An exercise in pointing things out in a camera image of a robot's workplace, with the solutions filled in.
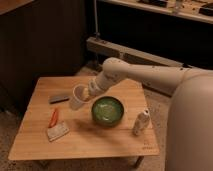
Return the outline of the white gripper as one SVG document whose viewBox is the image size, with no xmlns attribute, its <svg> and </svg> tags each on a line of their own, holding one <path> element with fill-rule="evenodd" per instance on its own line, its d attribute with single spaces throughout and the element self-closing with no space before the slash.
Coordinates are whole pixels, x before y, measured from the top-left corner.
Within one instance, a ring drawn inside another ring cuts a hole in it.
<svg viewBox="0 0 213 171">
<path fill-rule="evenodd" d="M 83 99 L 90 100 L 101 94 L 101 89 L 98 87 L 95 80 L 91 80 L 83 89 Z"/>
</svg>

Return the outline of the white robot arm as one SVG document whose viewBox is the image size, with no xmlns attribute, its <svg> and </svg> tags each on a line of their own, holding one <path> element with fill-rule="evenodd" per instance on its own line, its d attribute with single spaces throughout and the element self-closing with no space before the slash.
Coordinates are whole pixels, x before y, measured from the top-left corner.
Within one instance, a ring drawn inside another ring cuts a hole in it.
<svg viewBox="0 0 213 171">
<path fill-rule="evenodd" d="M 171 97 L 165 171 L 213 171 L 213 70 L 135 65 L 108 58 L 88 84 L 88 96 L 132 79 Z"/>
</svg>

